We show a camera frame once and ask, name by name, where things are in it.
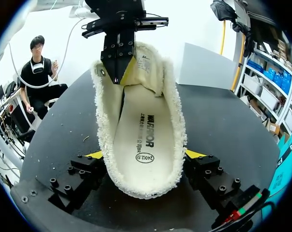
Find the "yellow pad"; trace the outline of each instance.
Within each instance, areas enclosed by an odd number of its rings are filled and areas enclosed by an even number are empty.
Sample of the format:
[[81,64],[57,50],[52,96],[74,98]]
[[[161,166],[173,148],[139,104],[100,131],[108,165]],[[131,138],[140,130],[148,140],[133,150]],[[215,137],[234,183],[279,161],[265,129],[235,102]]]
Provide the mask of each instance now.
[[203,157],[203,156],[207,156],[207,155],[204,155],[204,154],[201,154],[201,153],[197,153],[197,152],[194,152],[194,151],[190,151],[190,150],[186,150],[185,152],[191,159],[194,159],[194,158],[198,158],[198,157]]
[[100,159],[103,157],[103,154],[102,154],[102,151],[98,151],[98,152],[86,155],[85,157],[89,157],[89,156],[91,156],[92,158]]

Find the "shoe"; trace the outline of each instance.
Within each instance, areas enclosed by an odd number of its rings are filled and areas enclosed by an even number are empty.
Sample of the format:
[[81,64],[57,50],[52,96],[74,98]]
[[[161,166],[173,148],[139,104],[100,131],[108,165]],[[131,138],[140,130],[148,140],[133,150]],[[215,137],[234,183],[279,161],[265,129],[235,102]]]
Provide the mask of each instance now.
[[143,43],[136,44],[135,57],[120,85],[100,61],[91,68],[97,136],[115,185],[150,199],[180,181],[187,136],[172,64]]

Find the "white wall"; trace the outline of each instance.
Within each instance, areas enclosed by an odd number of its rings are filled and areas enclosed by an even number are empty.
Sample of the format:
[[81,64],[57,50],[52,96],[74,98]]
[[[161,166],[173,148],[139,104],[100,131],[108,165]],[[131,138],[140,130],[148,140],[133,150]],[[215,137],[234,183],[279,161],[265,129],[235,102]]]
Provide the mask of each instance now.
[[[226,0],[234,7],[233,0]],[[212,0],[146,0],[148,13],[169,17],[169,26],[155,31],[139,31],[136,40],[154,45],[159,52],[174,62],[176,75],[180,73],[185,43],[198,45],[219,53],[222,22],[210,8]],[[62,62],[68,35],[79,20],[68,18],[71,7],[58,10],[32,12],[24,27],[11,39],[14,61],[20,69],[31,58],[29,44],[37,35],[45,37],[43,56]],[[71,85],[83,74],[94,60],[99,59],[104,44],[104,33],[85,39],[81,25],[92,21],[86,19],[72,33],[67,57],[59,75],[59,81]],[[223,56],[233,60],[236,33],[226,23]],[[0,84],[13,80],[14,69],[8,46],[0,62]]]

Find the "white box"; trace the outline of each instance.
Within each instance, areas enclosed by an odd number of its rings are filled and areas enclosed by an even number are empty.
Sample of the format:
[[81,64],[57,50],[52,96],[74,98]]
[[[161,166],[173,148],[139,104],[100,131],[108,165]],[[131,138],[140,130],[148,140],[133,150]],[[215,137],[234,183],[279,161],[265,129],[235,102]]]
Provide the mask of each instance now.
[[292,131],[292,110],[289,109],[285,117],[286,126]]
[[261,100],[271,109],[274,110],[279,100],[268,89],[263,86]]
[[254,80],[251,76],[247,74],[244,74],[243,85],[256,95],[259,95],[262,87],[262,85],[258,81]]

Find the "black t-shirt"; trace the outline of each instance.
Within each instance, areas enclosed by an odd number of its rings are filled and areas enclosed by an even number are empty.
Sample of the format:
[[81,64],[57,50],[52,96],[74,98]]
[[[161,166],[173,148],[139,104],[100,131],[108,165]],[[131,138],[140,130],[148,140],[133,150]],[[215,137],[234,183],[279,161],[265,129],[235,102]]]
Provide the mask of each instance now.
[[[29,83],[30,85],[33,86],[42,86],[46,83],[48,83],[48,76],[52,76],[53,72],[51,71],[51,60],[47,59],[47,58],[41,58],[40,63],[43,64],[43,59],[44,59],[44,69],[43,72],[39,72],[34,74],[32,72],[31,69],[31,64],[30,62],[32,62],[32,65],[35,65],[37,63],[35,63],[33,61],[33,59],[31,58],[31,60],[26,63],[24,65],[24,67],[22,68],[21,71],[21,77],[22,79]],[[26,85],[23,82],[20,82],[20,87],[24,88]],[[28,97],[38,97],[40,96],[42,93],[44,93],[44,90],[47,89],[48,87],[44,87],[44,88],[30,88],[27,86],[27,95]]]

